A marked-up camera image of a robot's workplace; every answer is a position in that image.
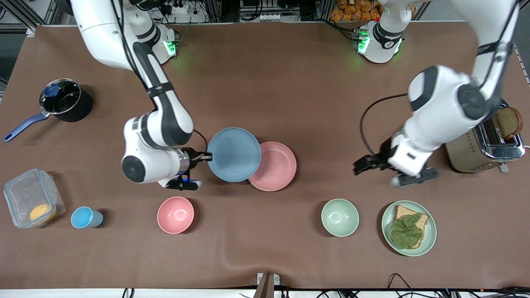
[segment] brown table surface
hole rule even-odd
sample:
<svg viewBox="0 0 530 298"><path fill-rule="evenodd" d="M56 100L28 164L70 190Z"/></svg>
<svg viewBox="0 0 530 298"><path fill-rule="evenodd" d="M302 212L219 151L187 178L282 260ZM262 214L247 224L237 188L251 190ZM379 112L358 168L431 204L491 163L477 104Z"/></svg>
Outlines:
<svg viewBox="0 0 530 298"><path fill-rule="evenodd" d="M282 142L294 151L298 173L270 193L223 182L202 163L193 175L204 186L179 192L137 185L121 172L123 125L153 108L134 74L94 60L76 28L39 27L24 42L0 105L2 135L40 110L38 95L56 78L87 85L95 104L80 122L52 117L0 144L0 185L28 169L45 170L67 208L46 227L19 230L1 204L0 287L234 287L255 283L266 270L299 288L381 288L394 272L412 287L530 284L529 158L511 163L509 174L457 174L438 150L428 164L440 178L401 189L390 186L392 171L353 175L351 163L367 153L358 123L370 103L406 92L430 65L472 69L476 40L465 23L415 23L406 37L392 61L375 65L355 57L326 24L188 27L178 58L164 69L195 128L210 139L238 126L260 142ZM503 90L529 117L528 84L515 55ZM371 110L365 127L372 146L410 114L406 98ZM197 136L189 145L204 147ZM185 234L169 235L156 212L179 195L190 198L196 219ZM345 238L331 237L320 222L323 204L338 197L360 214L359 228ZM398 200L422 204L436 220L436 245L424 256L398 255L382 237L382 212ZM70 225L84 205L103 210L102 228Z"/></svg>

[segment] pot handle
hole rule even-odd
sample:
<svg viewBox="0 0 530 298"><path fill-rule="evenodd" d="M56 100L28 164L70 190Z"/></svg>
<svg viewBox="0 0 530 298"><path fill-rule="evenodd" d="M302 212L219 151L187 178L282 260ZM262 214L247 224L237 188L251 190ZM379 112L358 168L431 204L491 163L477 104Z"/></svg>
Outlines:
<svg viewBox="0 0 530 298"><path fill-rule="evenodd" d="M21 132L23 132L26 128L30 127L35 122L43 121L48 119L48 116L50 114L46 112L38 113L37 115L31 116L30 118L26 119L24 122L20 123L17 127L15 127L14 130L12 130L10 133L8 133L4 137L4 142L9 142L12 139L14 139L17 135L19 135Z"/></svg>

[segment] spinach leaf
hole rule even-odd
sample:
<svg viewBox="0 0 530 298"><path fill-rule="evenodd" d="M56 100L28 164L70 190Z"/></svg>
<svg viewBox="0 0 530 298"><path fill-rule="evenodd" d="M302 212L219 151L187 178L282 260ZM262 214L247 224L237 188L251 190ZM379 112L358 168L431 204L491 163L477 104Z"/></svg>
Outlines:
<svg viewBox="0 0 530 298"><path fill-rule="evenodd" d="M390 238L397 246L404 249L411 249L420 241L423 232L416 226L416 222L420 220L421 215L421 213L417 212L415 214L405 215L394 221Z"/></svg>

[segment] blue plate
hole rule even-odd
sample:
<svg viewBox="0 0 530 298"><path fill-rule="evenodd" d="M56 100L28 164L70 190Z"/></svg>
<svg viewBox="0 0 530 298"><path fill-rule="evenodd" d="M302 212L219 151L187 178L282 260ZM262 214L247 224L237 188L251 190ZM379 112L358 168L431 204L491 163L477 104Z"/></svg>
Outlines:
<svg viewBox="0 0 530 298"><path fill-rule="evenodd" d="M211 138L208 151L213 160L208 162L211 171L228 182L240 182L252 176L261 161L258 140L247 130L225 128Z"/></svg>

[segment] blue lid knob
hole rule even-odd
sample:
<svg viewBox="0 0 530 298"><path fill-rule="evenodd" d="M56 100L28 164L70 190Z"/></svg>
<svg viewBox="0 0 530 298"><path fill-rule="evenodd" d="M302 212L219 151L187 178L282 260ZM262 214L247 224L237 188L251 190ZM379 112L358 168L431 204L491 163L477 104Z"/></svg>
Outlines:
<svg viewBox="0 0 530 298"><path fill-rule="evenodd" d="M49 84L44 88L44 95L47 97L55 97L59 94L60 88L57 84Z"/></svg>

